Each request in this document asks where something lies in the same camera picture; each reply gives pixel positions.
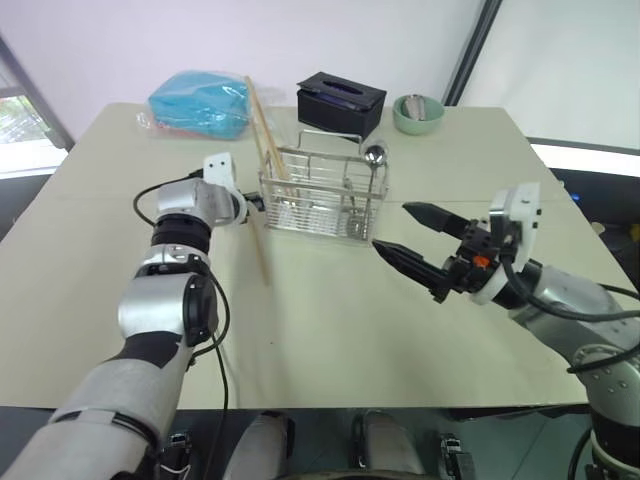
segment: bowl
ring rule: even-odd
[[[424,97],[426,120],[414,120],[407,117],[402,109],[402,103],[408,95],[403,95],[393,102],[393,124],[398,130],[407,135],[425,135],[433,132],[442,122],[444,107],[434,98]]]

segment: black tissue box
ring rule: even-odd
[[[324,72],[298,83],[298,121],[365,139],[380,123],[387,92]]]

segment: table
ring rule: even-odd
[[[0,405],[56,407],[90,368],[122,345],[120,295],[150,229],[131,210],[146,186],[230,151],[243,191],[257,189],[250,136],[222,142],[153,138],[141,107],[105,108],[0,244]],[[272,109],[280,137],[295,109]],[[496,190],[542,184],[535,258],[598,281],[629,282],[568,195],[501,109],[448,109],[426,137],[396,131],[389,111],[374,136],[390,149],[390,191],[376,236],[440,264],[452,238],[421,227],[403,201],[483,216]],[[154,197],[142,206],[151,212]],[[216,230],[213,269],[232,327],[224,345],[231,408],[494,407],[584,402],[565,362],[494,305],[455,293],[444,305],[361,244],[262,232],[265,284],[250,229]],[[180,408],[220,408],[215,356],[185,377]]]

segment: metal utensil holder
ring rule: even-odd
[[[303,136],[348,137],[358,142],[357,155],[338,155],[302,148]],[[368,241],[387,193],[387,165],[371,167],[363,158],[360,135],[301,130],[296,148],[279,147],[287,179],[279,178],[274,159],[266,155],[260,171],[267,225],[332,237]]]

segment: black cable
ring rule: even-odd
[[[566,318],[568,320],[579,320],[582,322],[607,322],[613,320],[621,320],[624,318],[634,318],[640,316],[639,310],[627,310],[623,312],[617,313],[608,313],[608,314],[585,314],[579,312],[570,312],[567,310],[562,310],[556,308],[549,303],[536,298],[533,293],[527,290],[527,287],[522,283],[522,281],[517,277],[515,272],[513,271],[513,259],[510,255],[501,255],[500,260],[502,261],[502,267],[504,268],[504,272],[507,276],[507,280],[511,287],[515,290],[516,294],[530,303],[537,309],[548,313],[549,315],[554,315],[560,318]],[[630,290],[625,290],[620,287],[613,287],[611,285],[603,285],[603,288],[612,292],[622,293],[623,295],[631,294],[630,296],[634,296],[634,292]],[[594,370],[596,368],[608,367],[610,365],[615,365],[616,363],[620,363],[622,361],[628,360],[632,357],[635,357],[640,353],[640,342],[634,347],[626,350],[617,355],[613,355],[608,358],[603,358],[602,360],[596,360],[594,362],[585,363],[583,365],[575,365],[569,367],[567,369],[567,373],[583,373],[589,370]]]
[[[581,313],[572,312],[569,310],[563,310],[556,308],[548,302],[540,300],[533,295],[531,291],[522,283],[516,273],[513,271],[513,256],[512,255],[500,255],[500,261],[502,262],[502,268],[507,276],[509,285],[515,290],[516,294],[526,302],[530,303],[539,310],[542,310],[549,315],[554,315],[560,318],[566,318],[567,320],[578,320],[581,322],[612,322],[614,320],[622,320],[625,318],[640,317],[640,310],[624,310],[622,312],[615,313]]]
[[[638,294],[638,292],[634,292],[633,290],[627,290],[626,288],[616,287],[615,285],[607,285],[606,283],[601,283],[600,286],[605,290],[609,290],[610,292],[619,293],[620,295],[626,295],[627,297],[640,300],[640,294]]]
[[[640,343],[638,343],[634,347],[631,347],[629,350],[626,350],[622,353],[614,355],[613,357],[603,358],[602,360],[595,360],[593,362],[584,363],[582,365],[575,365],[573,367],[569,367],[567,368],[567,373],[584,373],[589,370],[595,370],[597,368],[609,367],[611,365],[615,365],[616,363],[629,360],[630,358],[633,358],[639,354],[640,354]]]
[[[209,470],[211,465],[213,464],[213,458],[215,456],[216,451],[218,450],[218,444],[220,442],[220,438],[222,438],[222,432],[224,430],[225,423],[227,422],[227,413],[229,411],[229,382],[227,380],[227,373],[224,369],[224,361],[222,360],[222,353],[220,352],[220,340],[215,340],[215,337],[212,335],[213,343],[217,346],[215,347],[216,356],[218,357],[218,364],[220,365],[220,376],[222,377],[222,386],[224,388],[224,403],[222,406],[222,417],[220,418],[220,423],[218,424],[218,428],[216,429],[216,434],[213,437],[213,443],[211,444],[211,448],[209,449],[209,454],[207,455],[207,462],[204,470],[204,475],[202,476],[203,480],[206,480],[209,475]]]
[[[591,428],[587,428],[587,430],[578,439],[578,443],[576,443],[576,447],[573,449],[573,453],[571,454],[571,461],[569,462],[569,470],[567,472],[567,480],[576,480],[578,462],[580,461],[582,451],[584,450],[584,447],[589,441],[590,437]]]
[[[211,270],[209,270],[208,276],[213,282],[213,285],[216,287],[216,290],[218,290],[218,293],[220,293],[220,298],[222,298],[222,304],[224,305],[224,326],[222,327],[222,332],[220,333],[218,340],[214,340],[213,335],[211,335],[211,339],[212,339],[211,345],[208,345],[204,348],[201,348],[200,350],[196,350],[195,352],[193,352],[193,355],[191,355],[191,362],[190,362],[191,364],[193,364],[195,362],[195,359],[198,358],[200,355],[204,355],[205,353],[209,353],[214,348],[218,348],[218,346],[220,346],[220,344],[226,338],[227,333],[229,332],[229,326],[231,325],[231,308],[229,308],[229,300],[227,299],[227,295],[224,293],[224,290],[220,285],[220,282],[218,282],[218,279],[216,278],[216,276],[213,274]]]
[[[188,180],[190,178],[196,178],[196,177],[201,177],[202,176],[202,169],[198,169],[198,170],[194,170],[193,172],[191,172],[189,175],[187,175],[186,177],[182,177],[182,178],[176,178],[175,180],[169,180],[167,182],[162,182],[159,183],[157,185],[153,185],[152,187],[147,187],[144,190],[142,190],[141,192],[139,192],[135,197],[133,197],[133,211],[136,213],[136,215],[138,215],[138,217],[140,218],[140,220],[142,220],[144,223],[155,227],[155,223],[153,223],[153,221],[147,217],[144,213],[142,213],[142,211],[140,210],[140,207],[138,206],[138,203],[140,202],[140,199],[142,197],[144,197],[147,193],[151,193],[154,190],[159,189],[160,187],[163,187],[165,185],[169,185],[170,183],[177,183],[177,182],[181,182],[183,180]]]

